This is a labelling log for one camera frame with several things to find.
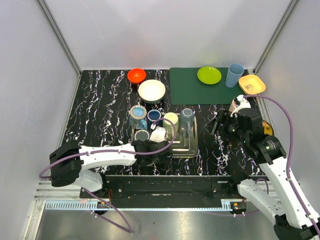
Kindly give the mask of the grey-blue ceramic mug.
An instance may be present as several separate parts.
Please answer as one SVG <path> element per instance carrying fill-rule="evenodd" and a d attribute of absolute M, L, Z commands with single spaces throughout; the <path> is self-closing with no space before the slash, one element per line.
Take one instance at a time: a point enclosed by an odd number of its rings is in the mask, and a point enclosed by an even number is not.
<path fill-rule="evenodd" d="M 195 114 L 192 109 L 184 108 L 179 114 L 179 128 L 183 129 L 188 135 L 194 125 Z"/>

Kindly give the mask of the dark blue mug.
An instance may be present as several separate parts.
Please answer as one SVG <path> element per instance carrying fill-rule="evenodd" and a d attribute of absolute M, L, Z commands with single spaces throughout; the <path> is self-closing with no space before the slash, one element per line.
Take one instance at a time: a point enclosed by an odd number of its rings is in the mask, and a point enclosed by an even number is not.
<path fill-rule="evenodd" d="M 159 110 L 152 109 L 146 115 L 146 122 L 148 129 L 151 129 L 151 125 L 158 119 L 162 117 L 162 114 Z"/>

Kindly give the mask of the blue mug yellow inside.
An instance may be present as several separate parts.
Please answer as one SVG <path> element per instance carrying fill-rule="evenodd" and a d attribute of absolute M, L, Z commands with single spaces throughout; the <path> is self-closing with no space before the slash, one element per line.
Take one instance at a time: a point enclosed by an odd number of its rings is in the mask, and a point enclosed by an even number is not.
<path fill-rule="evenodd" d="M 142 105 L 134 105 L 129 111 L 129 125 L 136 130 L 147 130 L 147 110 Z"/>

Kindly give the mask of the light green mug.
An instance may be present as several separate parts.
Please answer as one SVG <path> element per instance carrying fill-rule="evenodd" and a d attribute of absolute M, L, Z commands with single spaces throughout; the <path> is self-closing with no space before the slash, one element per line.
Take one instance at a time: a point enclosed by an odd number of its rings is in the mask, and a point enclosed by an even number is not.
<path fill-rule="evenodd" d="M 174 113 L 174 112 L 168 112 L 163 116 L 164 119 L 167 119 L 169 121 L 171 121 L 175 127 L 176 132 L 178 132 L 179 129 L 179 116 Z M 162 121 L 162 126 L 165 128 L 166 133 L 168 136 L 173 136 L 174 134 L 174 129 L 171 125 L 170 122 L 168 122 L 167 120 L 163 120 Z"/>

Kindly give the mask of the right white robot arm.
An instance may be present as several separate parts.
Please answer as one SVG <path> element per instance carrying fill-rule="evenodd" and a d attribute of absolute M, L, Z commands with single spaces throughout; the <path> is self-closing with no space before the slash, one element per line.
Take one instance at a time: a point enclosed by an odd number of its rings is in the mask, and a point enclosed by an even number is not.
<path fill-rule="evenodd" d="M 213 134 L 242 143 L 246 153 L 265 173 L 279 200 L 257 186 L 245 172 L 231 174 L 228 195 L 250 201 L 273 225 L 280 240 L 318 240 L 320 215 L 314 210 L 287 166 L 289 157 L 280 141 L 265 133 L 263 119 L 255 108 L 238 112 L 221 109 L 207 124 Z"/>

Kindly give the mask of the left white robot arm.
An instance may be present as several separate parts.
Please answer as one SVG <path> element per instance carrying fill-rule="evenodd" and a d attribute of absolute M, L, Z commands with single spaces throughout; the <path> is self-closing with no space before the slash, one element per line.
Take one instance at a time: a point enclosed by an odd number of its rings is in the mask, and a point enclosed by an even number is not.
<path fill-rule="evenodd" d="M 94 168 L 109 166 L 151 166 L 173 155 L 170 142 L 136 140 L 118 146 L 94 147 L 70 141 L 49 155 L 51 185 L 55 188 L 76 185 L 103 198 L 108 186 Z"/>

